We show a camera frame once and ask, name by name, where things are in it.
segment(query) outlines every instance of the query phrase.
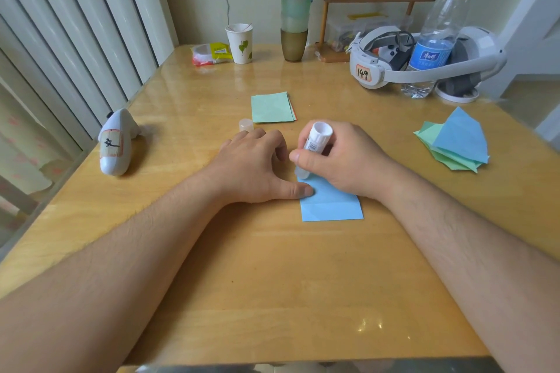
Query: wooden table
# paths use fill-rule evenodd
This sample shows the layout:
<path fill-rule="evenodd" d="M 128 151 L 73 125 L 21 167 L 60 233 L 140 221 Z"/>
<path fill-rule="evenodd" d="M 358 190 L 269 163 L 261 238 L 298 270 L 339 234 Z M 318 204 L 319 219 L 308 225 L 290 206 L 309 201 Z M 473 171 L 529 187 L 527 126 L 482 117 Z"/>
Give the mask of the wooden table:
<path fill-rule="evenodd" d="M 490 164 L 452 172 L 412 134 L 453 106 L 366 90 L 347 64 L 284 62 L 257 46 L 248 65 L 195 68 L 178 48 L 132 104 L 153 136 L 134 143 L 122 178 L 103 176 L 98 149 L 0 265 L 0 295 L 108 232 L 189 174 L 251 117 L 250 95 L 287 90 L 298 121 L 278 128 L 293 148 L 316 117 L 360 124 L 401 163 L 500 226 L 560 258 L 560 163 L 500 108 L 465 110 L 488 139 Z M 293 180 L 293 164 L 278 174 Z M 395 218 L 361 198 L 364 220 L 303 223 L 297 201 L 226 207 L 208 226 L 128 362 L 199 365 L 358 358 L 482 356 L 488 351 Z"/>

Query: yellow package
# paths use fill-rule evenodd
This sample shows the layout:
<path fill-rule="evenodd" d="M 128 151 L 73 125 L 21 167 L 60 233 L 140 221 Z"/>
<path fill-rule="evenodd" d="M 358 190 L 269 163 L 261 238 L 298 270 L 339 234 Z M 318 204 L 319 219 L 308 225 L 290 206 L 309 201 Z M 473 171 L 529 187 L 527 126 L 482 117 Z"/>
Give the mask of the yellow package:
<path fill-rule="evenodd" d="M 225 43 L 198 44 L 192 50 L 192 64 L 197 67 L 203 65 L 219 64 L 220 62 L 233 61 L 230 47 Z"/>

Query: finger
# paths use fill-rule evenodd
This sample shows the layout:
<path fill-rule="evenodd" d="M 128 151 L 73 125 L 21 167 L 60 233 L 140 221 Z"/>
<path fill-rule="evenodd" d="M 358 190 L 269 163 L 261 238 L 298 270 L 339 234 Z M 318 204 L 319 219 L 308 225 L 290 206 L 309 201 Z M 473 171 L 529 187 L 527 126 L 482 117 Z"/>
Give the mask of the finger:
<path fill-rule="evenodd" d="M 276 150 L 276 156 L 280 161 L 286 161 L 288 159 L 286 139 L 280 130 L 269 131 L 263 139 L 270 152 Z"/>
<path fill-rule="evenodd" d="M 220 146 L 220 149 L 218 150 L 218 152 L 221 152 L 221 150 L 223 148 L 225 148 L 226 146 L 229 146 L 231 143 L 231 139 L 226 140 L 224 143 L 222 143 L 222 145 Z"/>
<path fill-rule="evenodd" d="M 274 176 L 273 199 L 302 199 L 313 195 L 313 187 L 306 183 L 287 182 Z"/>
<path fill-rule="evenodd" d="M 253 138 L 253 139 L 258 139 L 261 138 L 262 136 L 264 136 L 265 134 L 267 134 L 267 132 L 263 129 L 255 129 L 255 130 L 251 130 L 247 137 L 248 138 Z"/>
<path fill-rule="evenodd" d="M 328 125 L 330 125 L 332 127 L 332 136 L 329 139 L 328 144 L 333 145 L 334 142 L 336 141 L 336 134 L 337 134 L 337 127 L 340 124 L 339 121 L 332 121 L 329 119 L 312 119 L 310 122 L 308 122 L 307 124 L 305 124 L 304 129 L 301 131 L 299 137 L 297 138 L 297 148 L 298 149 L 303 149 L 305 146 L 305 142 L 307 141 L 307 138 L 309 137 L 309 133 L 312 130 L 313 124 L 315 124 L 316 122 L 321 121 L 324 123 L 327 123 Z"/>
<path fill-rule="evenodd" d="M 240 131 L 239 133 L 237 133 L 237 134 L 231 139 L 231 141 L 232 141 L 232 142 L 236 142 L 236 141 L 238 141 L 238 140 L 241 140 L 242 138 L 244 138 L 244 137 L 245 137 L 246 135 L 248 135 L 248 134 L 249 134 L 249 132 L 248 132 L 247 130 Z"/>
<path fill-rule="evenodd" d="M 290 161 L 305 171 L 315 173 L 321 177 L 328 175 L 330 161 L 328 156 L 311 152 L 306 149 L 296 149 L 290 153 Z"/>

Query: blue paper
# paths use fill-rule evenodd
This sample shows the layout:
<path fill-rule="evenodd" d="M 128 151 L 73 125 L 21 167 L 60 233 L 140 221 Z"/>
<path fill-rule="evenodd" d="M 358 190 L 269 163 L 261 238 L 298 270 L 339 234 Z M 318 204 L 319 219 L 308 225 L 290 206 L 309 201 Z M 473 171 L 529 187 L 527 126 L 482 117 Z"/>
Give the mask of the blue paper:
<path fill-rule="evenodd" d="M 313 196 L 300 199 L 303 221 L 359 220 L 363 218 L 362 207 L 356 195 L 341 192 L 323 177 L 311 174 L 305 180 L 315 190 Z"/>
<path fill-rule="evenodd" d="M 467 159 L 488 164 L 488 146 L 482 127 L 460 107 L 455 108 L 449 115 L 433 145 Z"/>

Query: small white cap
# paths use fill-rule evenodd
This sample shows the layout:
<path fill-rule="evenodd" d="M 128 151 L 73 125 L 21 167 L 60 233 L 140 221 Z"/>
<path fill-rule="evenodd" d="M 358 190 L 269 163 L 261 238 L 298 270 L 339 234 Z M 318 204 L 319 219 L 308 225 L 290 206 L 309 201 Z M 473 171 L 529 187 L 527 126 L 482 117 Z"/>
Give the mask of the small white cap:
<path fill-rule="evenodd" d="M 311 131 L 309 132 L 309 138 L 317 146 L 324 147 L 329 141 L 333 134 L 333 128 L 325 122 L 319 121 L 313 124 Z"/>
<path fill-rule="evenodd" d="M 247 130 L 251 131 L 253 129 L 253 122 L 248 118 L 243 118 L 239 122 L 239 131 Z"/>

